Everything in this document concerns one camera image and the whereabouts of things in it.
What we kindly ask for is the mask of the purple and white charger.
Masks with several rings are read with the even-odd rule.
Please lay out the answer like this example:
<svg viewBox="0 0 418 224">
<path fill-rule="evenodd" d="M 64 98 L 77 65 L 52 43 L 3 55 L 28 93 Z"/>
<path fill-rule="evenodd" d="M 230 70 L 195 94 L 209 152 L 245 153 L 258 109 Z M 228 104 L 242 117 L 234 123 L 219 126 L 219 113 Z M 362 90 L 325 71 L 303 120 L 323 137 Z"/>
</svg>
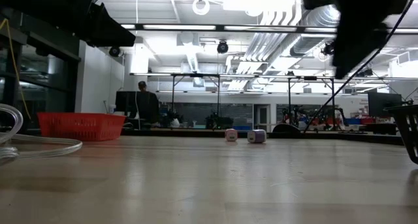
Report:
<svg viewBox="0 0 418 224">
<path fill-rule="evenodd" d="M 267 140 L 267 134 L 264 129 L 255 129 L 248 131 L 247 140 L 249 143 L 260 144 Z"/>
</svg>

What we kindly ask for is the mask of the red plastic basket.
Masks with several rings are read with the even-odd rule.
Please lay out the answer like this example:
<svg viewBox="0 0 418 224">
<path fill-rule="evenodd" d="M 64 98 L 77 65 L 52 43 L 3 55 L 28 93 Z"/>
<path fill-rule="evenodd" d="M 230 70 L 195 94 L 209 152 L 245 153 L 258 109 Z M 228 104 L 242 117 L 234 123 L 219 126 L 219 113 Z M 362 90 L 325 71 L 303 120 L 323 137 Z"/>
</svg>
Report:
<svg viewBox="0 0 418 224">
<path fill-rule="evenodd" d="M 125 116 L 97 113 L 39 112 L 41 135 L 80 141 L 106 141 L 120 137 Z"/>
</svg>

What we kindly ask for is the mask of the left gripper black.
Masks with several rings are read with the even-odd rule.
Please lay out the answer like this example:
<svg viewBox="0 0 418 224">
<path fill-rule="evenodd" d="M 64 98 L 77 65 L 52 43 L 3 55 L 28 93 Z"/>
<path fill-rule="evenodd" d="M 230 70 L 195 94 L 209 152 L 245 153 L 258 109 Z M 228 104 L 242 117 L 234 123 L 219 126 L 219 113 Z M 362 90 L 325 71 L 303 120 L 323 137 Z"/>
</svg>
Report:
<svg viewBox="0 0 418 224">
<path fill-rule="evenodd" d="M 98 0 L 0 0 L 0 7 L 16 9 L 74 33 L 90 46 L 133 46 L 136 37 L 110 17 Z"/>
</svg>

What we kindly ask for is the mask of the black computer monitor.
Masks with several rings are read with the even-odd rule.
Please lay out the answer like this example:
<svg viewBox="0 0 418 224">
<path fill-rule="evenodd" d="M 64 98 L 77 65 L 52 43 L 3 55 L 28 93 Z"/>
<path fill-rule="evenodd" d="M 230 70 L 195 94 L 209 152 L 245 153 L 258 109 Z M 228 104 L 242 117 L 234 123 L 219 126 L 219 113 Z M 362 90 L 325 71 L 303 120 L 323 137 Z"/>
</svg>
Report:
<svg viewBox="0 0 418 224">
<path fill-rule="evenodd" d="M 116 112 L 128 113 L 134 108 L 135 104 L 135 91 L 117 91 L 116 92 Z"/>
<path fill-rule="evenodd" d="M 389 117 L 386 108 L 402 105 L 402 96 L 394 93 L 368 92 L 368 113 L 372 117 Z"/>
</svg>

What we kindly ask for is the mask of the silver ventilation duct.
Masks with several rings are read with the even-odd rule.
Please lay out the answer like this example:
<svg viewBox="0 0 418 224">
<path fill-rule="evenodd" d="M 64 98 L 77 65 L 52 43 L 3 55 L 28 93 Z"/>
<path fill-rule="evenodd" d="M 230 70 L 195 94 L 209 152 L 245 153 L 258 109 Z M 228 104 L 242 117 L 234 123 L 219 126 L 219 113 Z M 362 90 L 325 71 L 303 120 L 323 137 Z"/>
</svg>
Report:
<svg viewBox="0 0 418 224">
<path fill-rule="evenodd" d="M 302 25 L 308 27 L 336 27 L 340 19 L 340 12 L 334 5 L 315 8 L 311 10 L 303 19 Z M 296 43 L 291 47 L 291 56 L 302 57 L 307 55 L 325 38 L 316 34 L 300 34 Z"/>
</svg>

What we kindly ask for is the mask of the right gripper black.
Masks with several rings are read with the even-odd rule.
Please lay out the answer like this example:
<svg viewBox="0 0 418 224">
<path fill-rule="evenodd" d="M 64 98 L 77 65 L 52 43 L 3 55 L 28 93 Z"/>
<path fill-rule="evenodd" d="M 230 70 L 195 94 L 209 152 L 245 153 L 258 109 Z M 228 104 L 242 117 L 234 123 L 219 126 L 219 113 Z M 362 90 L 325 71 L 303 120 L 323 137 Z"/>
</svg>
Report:
<svg viewBox="0 0 418 224">
<path fill-rule="evenodd" d="M 362 18 L 382 22 L 386 17 L 402 14 L 409 0 L 303 0 L 307 10 L 334 5 L 341 18 Z M 354 29 L 339 27 L 334 41 L 334 77 L 342 79 L 375 49 L 381 48 L 387 40 L 386 24 L 375 29 Z"/>
</svg>

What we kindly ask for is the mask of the long ceiling light bar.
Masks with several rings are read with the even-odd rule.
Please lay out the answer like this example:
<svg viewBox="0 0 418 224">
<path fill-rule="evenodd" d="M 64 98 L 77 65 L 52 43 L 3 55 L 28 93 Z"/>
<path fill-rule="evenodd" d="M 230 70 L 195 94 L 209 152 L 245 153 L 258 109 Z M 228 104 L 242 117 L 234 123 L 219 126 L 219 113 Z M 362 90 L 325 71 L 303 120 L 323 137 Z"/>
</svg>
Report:
<svg viewBox="0 0 418 224">
<path fill-rule="evenodd" d="M 187 25 L 187 24 L 122 24 L 130 31 L 215 31 L 241 33 L 298 33 L 298 34 L 336 34 L 335 27 L 306 27 L 282 25 Z"/>
</svg>

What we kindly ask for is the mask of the black ceiling device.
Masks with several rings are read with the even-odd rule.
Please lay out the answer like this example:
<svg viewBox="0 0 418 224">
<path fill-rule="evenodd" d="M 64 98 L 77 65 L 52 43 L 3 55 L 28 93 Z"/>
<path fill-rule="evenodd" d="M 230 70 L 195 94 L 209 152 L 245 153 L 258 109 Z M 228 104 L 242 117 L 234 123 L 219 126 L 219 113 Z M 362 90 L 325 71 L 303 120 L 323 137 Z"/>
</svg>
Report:
<svg viewBox="0 0 418 224">
<path fill-rule="evenodd" d="M 321 49 L 321 53 L 324 56 L 332 56 L 334 54 L 334 41 L 324 43 L 324 47 Z"/>
</svg>

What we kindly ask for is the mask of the person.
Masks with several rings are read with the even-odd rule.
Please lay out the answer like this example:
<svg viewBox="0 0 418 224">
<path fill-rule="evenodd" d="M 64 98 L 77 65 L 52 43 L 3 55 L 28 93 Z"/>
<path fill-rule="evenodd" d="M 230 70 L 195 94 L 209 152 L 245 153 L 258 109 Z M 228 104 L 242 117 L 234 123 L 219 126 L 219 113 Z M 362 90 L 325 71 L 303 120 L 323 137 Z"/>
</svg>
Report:
<svg viewBox="0 0 418 224">
<path fill-rule="evenodd" d="M 157 123 L 159 121 L 159 101 L 157 95 L 147 90 L 145 81 L 138 83 L 139 91 L 136 92 L 133 108 L 130 110 L 129 117 L 139 116 L 147 123 Z"/>
</svg>

